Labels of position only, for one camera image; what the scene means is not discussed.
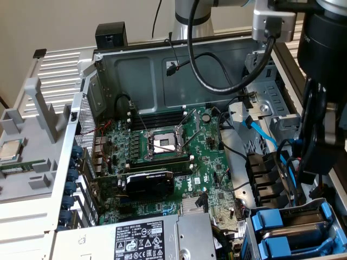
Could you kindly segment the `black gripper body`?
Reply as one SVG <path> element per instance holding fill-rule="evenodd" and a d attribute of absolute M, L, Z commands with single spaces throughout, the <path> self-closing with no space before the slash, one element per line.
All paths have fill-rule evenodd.
<path fill-rule="evenodd" d="M 315 81 L 345 81 L 346 17 L 331 12 L 306 14 L 297 59 Z"/>

